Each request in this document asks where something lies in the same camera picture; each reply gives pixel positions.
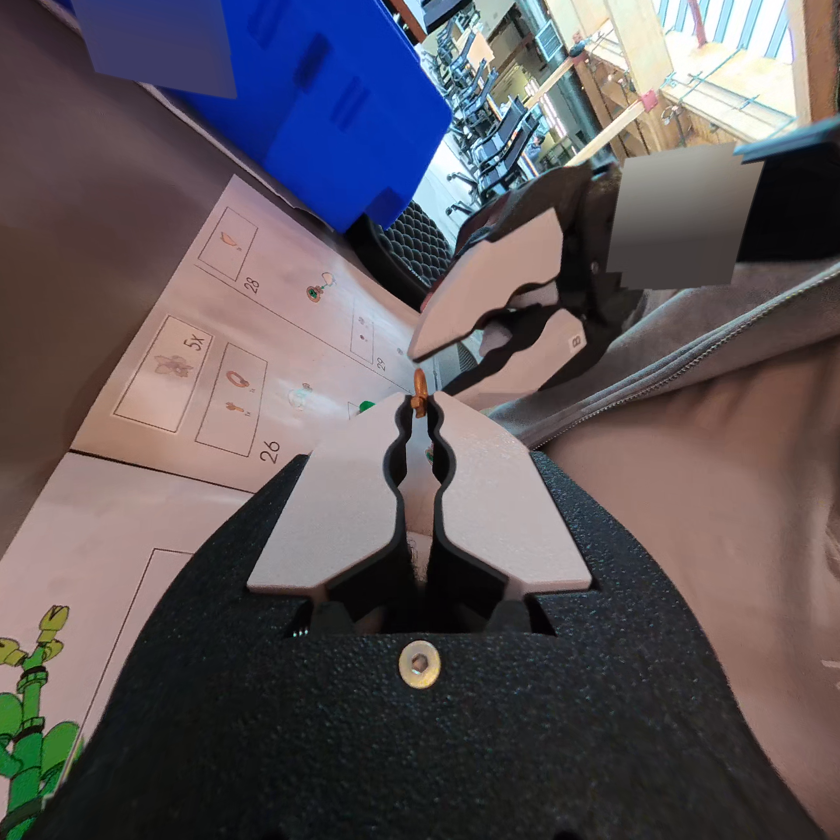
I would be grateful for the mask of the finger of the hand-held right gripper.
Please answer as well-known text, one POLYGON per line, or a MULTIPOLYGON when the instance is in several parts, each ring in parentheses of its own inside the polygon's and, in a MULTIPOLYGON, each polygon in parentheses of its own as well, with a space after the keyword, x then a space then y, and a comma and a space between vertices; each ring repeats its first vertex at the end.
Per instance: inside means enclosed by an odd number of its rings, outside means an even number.
POLYGON ((571 312, 531 308, 511 340, 488 353, 472 374, 455 385, 455 399, 483 411, 537 392, 585 350, 585 328, 571 312))
POLYGON ((485 238, 459 257, 424 306, 407 355, 420 362, 472 333, 525 287, 559 273, 564 235, 553 207, 497 240, 485 238))

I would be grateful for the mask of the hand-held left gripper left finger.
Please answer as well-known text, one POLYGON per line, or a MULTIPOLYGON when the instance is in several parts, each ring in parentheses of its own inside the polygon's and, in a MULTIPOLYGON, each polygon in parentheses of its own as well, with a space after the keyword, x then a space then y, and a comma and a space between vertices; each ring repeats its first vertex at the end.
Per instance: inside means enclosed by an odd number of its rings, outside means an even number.
POLYGON ((419 618, 409 533, 428 535, 427 421, 397 393, 325 437, 299 477, 247 581, 253 595, 337 602, 419 618))

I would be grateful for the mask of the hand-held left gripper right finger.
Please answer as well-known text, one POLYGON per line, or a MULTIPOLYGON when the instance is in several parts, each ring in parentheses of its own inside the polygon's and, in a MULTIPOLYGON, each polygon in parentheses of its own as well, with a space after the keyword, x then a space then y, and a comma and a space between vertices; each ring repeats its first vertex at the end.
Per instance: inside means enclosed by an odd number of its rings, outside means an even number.
POLYGON ((592 573, 526 446, 443 392, 427 417, 439 481, 427 593, 489 618, 502 601, 589 590, 592 573))

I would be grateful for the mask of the black mesh chair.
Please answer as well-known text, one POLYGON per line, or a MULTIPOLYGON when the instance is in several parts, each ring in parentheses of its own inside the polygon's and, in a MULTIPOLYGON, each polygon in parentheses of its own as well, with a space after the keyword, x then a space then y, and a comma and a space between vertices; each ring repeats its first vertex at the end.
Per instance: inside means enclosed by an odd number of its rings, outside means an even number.
POLYGON ((453 258, 445 235, 415 202, 390 227, 363 215, 344 237, 373 280, 417 312, 453 258))

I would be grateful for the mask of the row of office chairs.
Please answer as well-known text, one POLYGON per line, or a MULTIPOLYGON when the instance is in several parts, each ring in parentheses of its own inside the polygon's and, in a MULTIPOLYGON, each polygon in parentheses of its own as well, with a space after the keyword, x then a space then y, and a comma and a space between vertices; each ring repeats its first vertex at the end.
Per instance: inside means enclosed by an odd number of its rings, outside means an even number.
POLYGON ((451 111, 445 144, 458 161, 446 181, 467 190, 446 214, 471 214, 515 186, 536 177, 526 151, 543 139, 541 114, 505 78, 511 51, 493 48, 474 3, 418 47, 421 68, 451 111))

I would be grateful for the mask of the person's grey zip hoodie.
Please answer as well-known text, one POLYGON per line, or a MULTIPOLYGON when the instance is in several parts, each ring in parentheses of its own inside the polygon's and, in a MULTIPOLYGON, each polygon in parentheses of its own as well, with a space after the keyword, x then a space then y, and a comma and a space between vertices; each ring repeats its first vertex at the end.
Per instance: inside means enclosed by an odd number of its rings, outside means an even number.
POLYGON ((530 449, 620 406, 833 339, 838 258, 739 264, 727 286, 687 289, 645 314, 587 372, 486 411, 530 449))

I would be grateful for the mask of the building instruction booklet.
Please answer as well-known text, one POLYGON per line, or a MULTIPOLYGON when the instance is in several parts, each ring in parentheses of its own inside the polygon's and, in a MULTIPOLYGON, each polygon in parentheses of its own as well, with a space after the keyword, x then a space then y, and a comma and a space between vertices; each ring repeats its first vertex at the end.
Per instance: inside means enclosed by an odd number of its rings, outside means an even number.
POLYGON ((2 838, 429 838, 407 636, 247 581, 409 315, 234 178, 2 559, 2 838))

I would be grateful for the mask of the wooden beam structure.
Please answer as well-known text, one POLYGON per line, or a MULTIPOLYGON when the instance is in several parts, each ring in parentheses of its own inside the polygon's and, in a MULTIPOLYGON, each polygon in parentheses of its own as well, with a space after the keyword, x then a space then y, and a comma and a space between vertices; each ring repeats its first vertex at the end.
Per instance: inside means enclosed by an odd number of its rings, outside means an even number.
POLYGON ((811 123, 803 2, 547 2, 619 161, 777 140, 811 123))

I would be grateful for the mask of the person's pale shirt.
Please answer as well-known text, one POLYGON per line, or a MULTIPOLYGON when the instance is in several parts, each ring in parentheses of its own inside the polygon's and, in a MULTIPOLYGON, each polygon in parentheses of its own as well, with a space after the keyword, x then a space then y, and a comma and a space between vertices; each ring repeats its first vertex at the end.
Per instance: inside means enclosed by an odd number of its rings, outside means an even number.
POLYGON ((838 838, 838 340, 620 406, 543 450, 667 573, 773 765, 838 838))

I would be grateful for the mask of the blue plastic bin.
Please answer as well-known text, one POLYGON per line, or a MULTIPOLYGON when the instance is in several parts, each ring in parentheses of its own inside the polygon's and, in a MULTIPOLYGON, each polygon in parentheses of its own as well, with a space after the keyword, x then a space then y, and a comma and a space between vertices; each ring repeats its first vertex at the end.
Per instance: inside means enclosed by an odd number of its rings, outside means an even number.
POLYGON ((61 2, 94 69, 187 104, 326 224, 389 227, 450 123, 383 2, 61 2))

